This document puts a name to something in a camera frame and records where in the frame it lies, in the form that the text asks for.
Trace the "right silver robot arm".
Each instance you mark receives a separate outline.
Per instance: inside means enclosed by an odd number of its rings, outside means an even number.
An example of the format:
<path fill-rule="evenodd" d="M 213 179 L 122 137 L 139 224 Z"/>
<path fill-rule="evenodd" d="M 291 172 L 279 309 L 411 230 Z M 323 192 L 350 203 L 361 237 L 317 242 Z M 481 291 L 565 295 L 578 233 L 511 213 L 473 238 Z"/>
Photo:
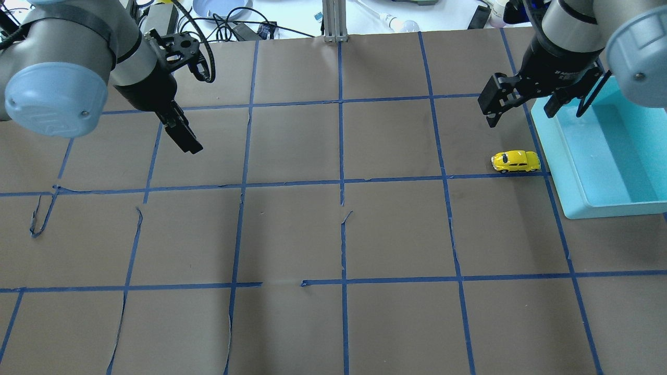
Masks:
<path fill-rule="evenodd" d="M 508 1 L 503 21 L 535 34 L 519 71 L 494 73 L 479 95 L 488 125 L 541 97 L 547 117 L 574 99 L 581 117 L 611 77 L 633 104 L 665 108 L 665 15 L 665 1 Z"/>

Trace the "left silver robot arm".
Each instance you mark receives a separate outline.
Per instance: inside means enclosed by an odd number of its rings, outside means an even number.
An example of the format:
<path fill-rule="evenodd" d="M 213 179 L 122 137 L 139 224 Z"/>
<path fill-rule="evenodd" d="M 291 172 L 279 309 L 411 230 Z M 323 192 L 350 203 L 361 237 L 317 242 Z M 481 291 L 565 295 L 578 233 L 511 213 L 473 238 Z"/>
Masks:
<path fill-rule="evenodd" d="M 95 130 L 112 86 L 136 110 L 157 115 L 183 152 L 202 145 L 176 102 L 173 72 L 210 82 L 214 69 L 186 33 L 143 33 L 118 1 L 32 1 L 2 40 L 2 121 L 76 138 Z"/>

